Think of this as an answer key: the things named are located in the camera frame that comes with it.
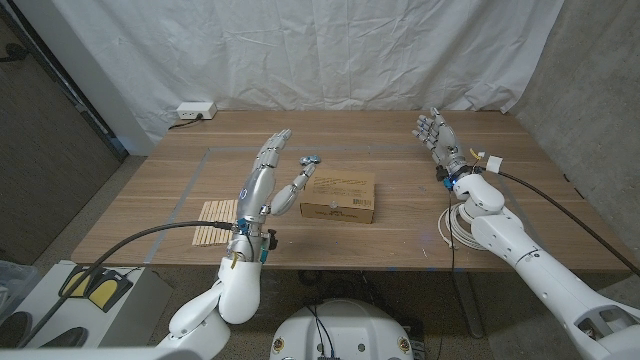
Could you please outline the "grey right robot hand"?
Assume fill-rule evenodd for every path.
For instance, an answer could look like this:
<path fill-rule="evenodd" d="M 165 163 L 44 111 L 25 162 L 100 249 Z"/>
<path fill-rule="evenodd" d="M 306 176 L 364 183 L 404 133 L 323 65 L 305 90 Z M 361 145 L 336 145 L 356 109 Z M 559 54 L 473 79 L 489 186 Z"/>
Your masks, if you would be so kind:
<path fill-rule="evenodd" d="M 455 132 L 435 107 L 431 108 L 430 116 L 420 115 L 416 124 L 412 134 L 431 152 L 436 166 L 441 167 L 440 172 L 459 177 L 466 171 L 468 165 Z"/>

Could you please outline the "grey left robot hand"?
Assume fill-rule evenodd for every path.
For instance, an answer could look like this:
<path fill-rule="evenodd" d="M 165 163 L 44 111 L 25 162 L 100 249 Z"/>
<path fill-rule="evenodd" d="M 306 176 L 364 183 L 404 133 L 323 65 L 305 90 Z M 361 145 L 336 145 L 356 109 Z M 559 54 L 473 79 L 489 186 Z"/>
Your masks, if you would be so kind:
<path fill-rule="evenodd" d="M 321 163 L 317 155 L 303 157 L 303 166 L 299 175 L 268 203 L 269 196 L 276 184 L 275 170 L 279 163 L 280 152 L 285 148 L 292 135 L 290 129 L 273 134 L 256 155 L 252 170 L 238 197 L 237 219 L 254 224 L 264 224 L 266 216 L 279 216 L 286 213 L 294 204 L 299 193 L 313 175 L 316 166 Z"/>

